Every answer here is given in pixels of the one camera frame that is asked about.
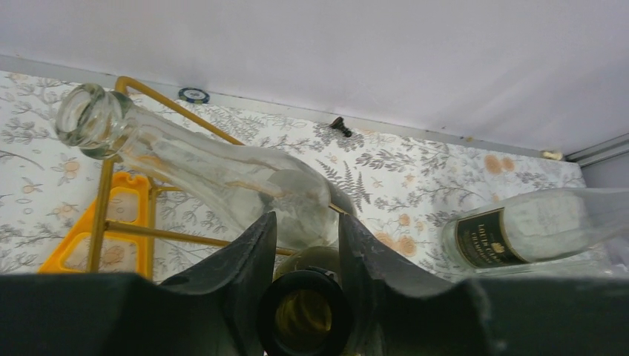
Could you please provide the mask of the clear tall bottle black label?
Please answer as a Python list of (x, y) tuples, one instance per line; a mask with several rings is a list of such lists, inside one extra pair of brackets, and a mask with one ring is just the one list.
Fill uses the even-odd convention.
[(464, 212), (441, 232), (466, 272), (516, 270), (585, 253), (628, 232), (626, 188), (552, 188)]

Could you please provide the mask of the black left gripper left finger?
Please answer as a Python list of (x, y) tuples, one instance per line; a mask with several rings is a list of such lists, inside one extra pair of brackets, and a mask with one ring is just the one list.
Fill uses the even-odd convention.
[(160, 284), (135, 273), (1, 277), (3, 355), (261, 355), (277, 218)]

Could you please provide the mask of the dark green wine bottle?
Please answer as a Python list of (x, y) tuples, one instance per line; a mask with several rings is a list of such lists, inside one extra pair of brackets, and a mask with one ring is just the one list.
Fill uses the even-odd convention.
[(257, 313), (266, 355), (354, 355), (353, 316), (342, 291), (340, 255), (316, 246), (281, 262)]

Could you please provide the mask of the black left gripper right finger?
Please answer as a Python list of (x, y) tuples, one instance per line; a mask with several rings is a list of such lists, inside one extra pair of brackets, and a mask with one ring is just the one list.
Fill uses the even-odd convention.
[(451, 283), (377, 240), (353, 216), (339, 225), (343, 292), (362, 355), (626, 355), (628, 282), (480, 277)]

